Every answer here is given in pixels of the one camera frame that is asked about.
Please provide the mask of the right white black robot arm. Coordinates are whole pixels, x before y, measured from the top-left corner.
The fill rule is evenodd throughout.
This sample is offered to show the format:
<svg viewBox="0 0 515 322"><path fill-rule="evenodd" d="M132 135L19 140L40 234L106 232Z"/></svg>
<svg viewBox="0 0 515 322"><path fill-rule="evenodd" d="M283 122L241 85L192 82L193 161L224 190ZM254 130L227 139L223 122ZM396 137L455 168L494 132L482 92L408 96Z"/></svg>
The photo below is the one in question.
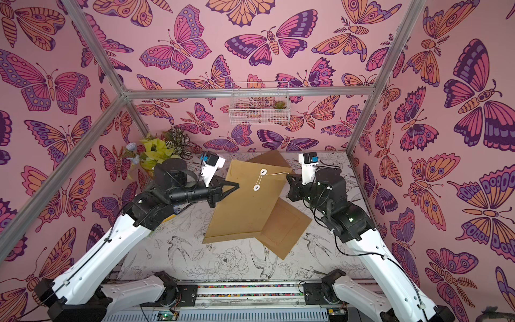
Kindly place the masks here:
<svg viewBox="0 0 515 322"><path fill-rule="evenodd" d="M350 304L373 321L455 320L450 308L436 305L421 291L386 247L370 216L348 200L340 169L307 170L286 179L288 199L319 212L336 243L347 247L344 254L359 259L383 292L378 295L335 269L322 279L327 297Z"/></svg>

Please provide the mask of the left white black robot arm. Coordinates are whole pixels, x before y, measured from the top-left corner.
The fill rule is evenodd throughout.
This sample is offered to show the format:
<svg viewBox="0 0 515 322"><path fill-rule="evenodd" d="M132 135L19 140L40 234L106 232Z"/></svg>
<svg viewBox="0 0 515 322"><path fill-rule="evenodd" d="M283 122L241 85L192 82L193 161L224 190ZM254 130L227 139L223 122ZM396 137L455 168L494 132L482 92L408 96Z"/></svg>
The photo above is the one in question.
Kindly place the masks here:
<svg viewBox="0 0 515 322"><path fill-rule="evenodd" d="M154 167L154 178L127 203L113 226L73 266L36 286L38 299L48 307L51 321L102 321L107 315L146 303L177 305L179 290L164 271L109 286L103 281L131 249L154 232L163 221L182 209L206 201L210 208L239 189L215 173L225 158L207 152L200 157L201 171L187 169L181 158L170 158Z"/></svg>

